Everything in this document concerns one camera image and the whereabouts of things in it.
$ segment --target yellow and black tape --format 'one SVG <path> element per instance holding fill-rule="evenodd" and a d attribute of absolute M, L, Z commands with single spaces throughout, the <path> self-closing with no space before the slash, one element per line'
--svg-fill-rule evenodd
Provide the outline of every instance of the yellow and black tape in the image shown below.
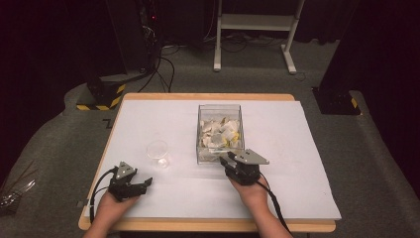
<path fill-rule="evenodd" d="M 358 102 L 353 97 L 352 97 L 352 105 L 353 105 L 354 108 L 357 108 L 358 107 Z"/>
<path fill-rule="evenodd" d="M 118 86 L 114 92 L 111 93 L 112 95 L 108 95 L 105 100 L 105 103 L 77 103 L 76 107 L 78 110 L 81 111 L 89 111 L 89 110 L 101 110 L 101 111 L 107 111 L 107 110 L 113 110 L 118 103 L 121 100 L 121 97 L 123 95 L 124 88 L 126 87 L 126 84 L 122 84 Z"/>

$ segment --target small clear cup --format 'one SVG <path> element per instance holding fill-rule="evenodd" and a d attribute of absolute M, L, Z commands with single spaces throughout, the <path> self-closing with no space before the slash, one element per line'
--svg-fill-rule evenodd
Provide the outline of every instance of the small clear cup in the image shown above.
<path fill-rule="evenodd" d="M 156 167 L 164 169 L 169 166 L 167 143 L 165 141 L 158 140 L 151 142 L 148 144 L 147 153 Z"/>

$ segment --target clear plastic container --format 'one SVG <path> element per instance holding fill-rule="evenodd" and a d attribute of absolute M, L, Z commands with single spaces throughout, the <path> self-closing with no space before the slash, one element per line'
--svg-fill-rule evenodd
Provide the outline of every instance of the clear plastic container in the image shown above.
<path fill-rule="evenodd" d="M 227 152 L 245 148 L 241 105 L 207 104 L 198 108 L 197 163 L 219 164 Z"/>

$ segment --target person's wrist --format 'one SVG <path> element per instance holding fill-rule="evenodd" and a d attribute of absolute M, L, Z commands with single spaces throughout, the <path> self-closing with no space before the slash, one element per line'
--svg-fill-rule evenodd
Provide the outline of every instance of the person's wrist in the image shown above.
<path fill-rule="evenodd" d="M 267 205 L 250 205 L 248 206 L 252 216 L 264 216 L 268 213 L 271 213 Z"/>
<path fill-rule="evenodd" d="M 112 219 L 112 216 L 104 216 L 98 214 L 93 221 L 92 227 L 108 232 L 118 220 Z"/>
<path fill-rule="evenodd" d="M 84 234 L 83 238 L 106 237 L 108 235 L 108 230 L 108 228 L 100 224 L 92 224 L 89 230 Z"/>

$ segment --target white paper sheet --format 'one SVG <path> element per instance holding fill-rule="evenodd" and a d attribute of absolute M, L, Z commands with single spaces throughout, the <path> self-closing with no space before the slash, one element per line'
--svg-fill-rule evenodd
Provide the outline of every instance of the white paper sheet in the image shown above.
<path fill-rule="evenodd" d="M 245 147 L 269 160 L 269 165 L 260 168 L 284 218 L 341 219 L 300 102 L 243 100 L 123 102 L 99 176 L 124 161 L 139 170 L 132 183 L 154 178 L 127 217 L 251 217 L 221 165 L 197 165 L 200 104 L 241 105 Z M 154 167 L 146 154 L 147 144 L 154 140 L 168 144 L 170 165 L 166 169 Z M 99 187 L 107 186 L 110 178 Z M 274 212 L 269 198 L 268 204 Z"/>

